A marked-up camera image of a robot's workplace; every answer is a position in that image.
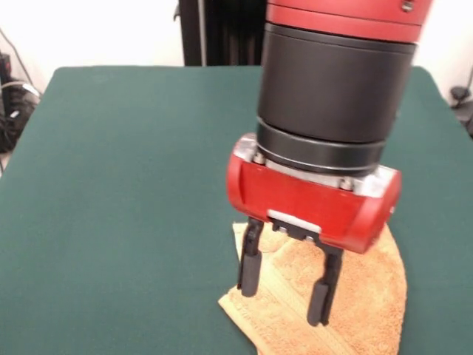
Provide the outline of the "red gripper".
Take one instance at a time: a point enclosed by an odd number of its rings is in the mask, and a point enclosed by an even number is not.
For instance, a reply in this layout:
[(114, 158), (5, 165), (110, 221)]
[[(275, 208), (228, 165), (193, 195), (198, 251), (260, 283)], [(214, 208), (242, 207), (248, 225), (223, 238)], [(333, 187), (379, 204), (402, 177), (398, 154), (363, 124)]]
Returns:
[(317, 246), (324, 253), (324, 270), (313, 286), (307, 322), (326, 326), (341, 272), (342, 249), (363, 254), (376, 242), (398, 202), (402, 174), (377, 166), (365, 177), (322, 175), (271, 160), (256, 163), (256, 154), (255, 134), (243, 135), (235, 143), (226, 176), (230, 204), (249, 216), (236, 287), (244, 297), (257, 293), (263, 221), (313, 232), (323, 243)]

